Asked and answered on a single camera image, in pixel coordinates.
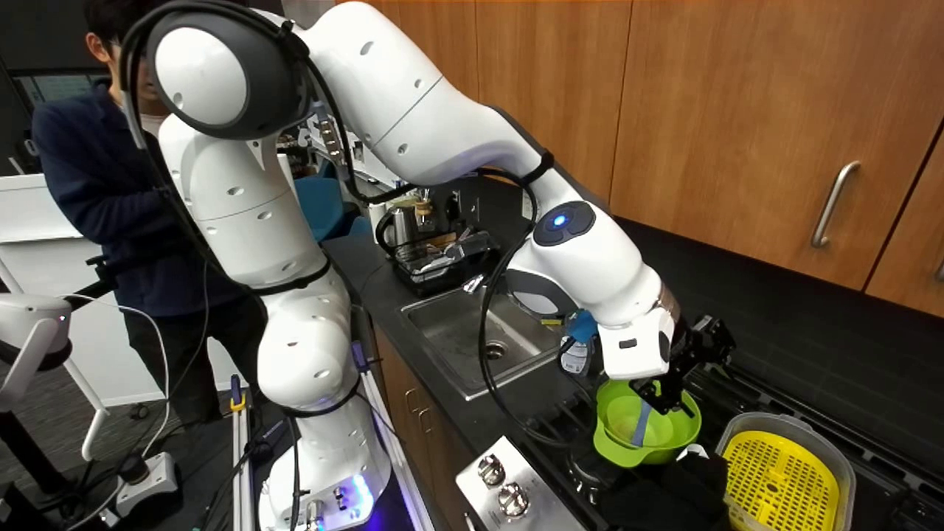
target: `stainless steel sink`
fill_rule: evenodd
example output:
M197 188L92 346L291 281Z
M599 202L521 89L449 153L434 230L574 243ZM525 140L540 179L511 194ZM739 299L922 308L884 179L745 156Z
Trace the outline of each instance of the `stainless steel sink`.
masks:
M478 359L481 299L462 290L407 305L407 321L428 342L431 362L465 399L487 395ZM561 325L549 325L496 290L487 311L484 355L496 387L508 387L553 362Z

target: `stove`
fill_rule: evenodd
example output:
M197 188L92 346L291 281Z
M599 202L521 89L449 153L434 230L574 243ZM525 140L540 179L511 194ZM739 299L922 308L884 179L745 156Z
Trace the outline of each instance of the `stove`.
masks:
M561 507L565 507L580 529L719 531L729 529L722 507L726 464L711 449L722 429L745 411L787 414L798 417L850 457L859 476L851 531L944 529L941 483L927 479L915 480L918 476L909 464L878 452L872 442L819 417L807 405L758 387L754 377L722 362L694 368L683 387L701 408L699 446L708 449L708 461L694 455L671 466L610 466L592 452L596 414L589 389L556 417L521 424L521 430L511 438L511 446L530 464L534 476L542 479L545 489L556 497Z

